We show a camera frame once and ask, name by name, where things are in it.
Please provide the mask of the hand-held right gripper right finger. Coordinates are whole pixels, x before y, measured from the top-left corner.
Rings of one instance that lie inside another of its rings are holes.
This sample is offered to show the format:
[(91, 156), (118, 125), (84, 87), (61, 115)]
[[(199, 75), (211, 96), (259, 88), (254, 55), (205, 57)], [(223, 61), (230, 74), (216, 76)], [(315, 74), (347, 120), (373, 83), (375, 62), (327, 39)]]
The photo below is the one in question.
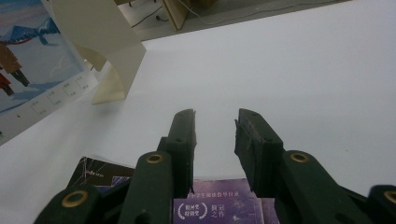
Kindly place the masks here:
[(241, 108), (235, 125), (234, 153), (250, 190), (259, 198), (275, 200), (280, 224), (369, 224), (318, 160), (286, 150), (260, 114)]

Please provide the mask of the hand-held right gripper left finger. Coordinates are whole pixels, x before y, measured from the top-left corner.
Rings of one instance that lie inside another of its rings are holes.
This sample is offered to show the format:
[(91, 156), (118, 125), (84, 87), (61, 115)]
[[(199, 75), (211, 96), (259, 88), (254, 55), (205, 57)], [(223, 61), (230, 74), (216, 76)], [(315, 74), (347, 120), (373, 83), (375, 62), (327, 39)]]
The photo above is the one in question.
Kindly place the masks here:
[(118, 224), (173, 223), (174, 200), (193, 191), (195, 146), (195, 112), (185, 109), (158, 148), (138, 159)]

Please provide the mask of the purple magazine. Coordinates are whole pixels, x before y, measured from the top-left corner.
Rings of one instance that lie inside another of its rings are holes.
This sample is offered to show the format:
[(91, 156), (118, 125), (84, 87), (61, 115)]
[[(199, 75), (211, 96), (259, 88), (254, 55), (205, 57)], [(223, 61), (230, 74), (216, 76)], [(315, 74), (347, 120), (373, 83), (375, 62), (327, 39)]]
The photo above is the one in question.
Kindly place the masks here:
[(174, 200), (173, 224), (279, 224), (273, 198), (258, 198), (245, 178), (195, 179), (194, 193)]

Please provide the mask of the beige expandable book rack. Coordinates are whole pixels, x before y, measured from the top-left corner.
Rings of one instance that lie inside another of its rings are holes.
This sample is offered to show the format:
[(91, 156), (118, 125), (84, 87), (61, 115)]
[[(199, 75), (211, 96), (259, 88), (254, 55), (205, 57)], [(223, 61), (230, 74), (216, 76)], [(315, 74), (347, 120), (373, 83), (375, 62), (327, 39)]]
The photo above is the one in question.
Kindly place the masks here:
[(81, 57), (100, 72), (110, 65), (92, 101), (123, 100), (146, 49), (115, 0), (50, 0), (58, 28)]

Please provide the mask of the white magazine with colourful tiles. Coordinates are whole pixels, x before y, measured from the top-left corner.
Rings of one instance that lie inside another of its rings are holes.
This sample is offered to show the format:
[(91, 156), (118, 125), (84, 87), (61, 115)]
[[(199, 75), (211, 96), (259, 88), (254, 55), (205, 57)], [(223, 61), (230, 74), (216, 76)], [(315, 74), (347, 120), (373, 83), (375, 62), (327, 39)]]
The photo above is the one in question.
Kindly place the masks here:
[(49, 0), (0, 0), (0, 146), (96, 85)]

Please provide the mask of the light wooden desk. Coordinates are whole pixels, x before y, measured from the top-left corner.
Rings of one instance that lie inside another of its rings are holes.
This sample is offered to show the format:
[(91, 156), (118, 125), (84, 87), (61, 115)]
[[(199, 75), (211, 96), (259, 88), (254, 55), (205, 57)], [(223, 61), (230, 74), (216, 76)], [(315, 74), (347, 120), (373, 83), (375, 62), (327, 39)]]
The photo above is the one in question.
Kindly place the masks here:
[(217, 0), (160, 0), (165, 15), (175, 31), (180, 30), (187, 18), (188, 10), (210, 8)]

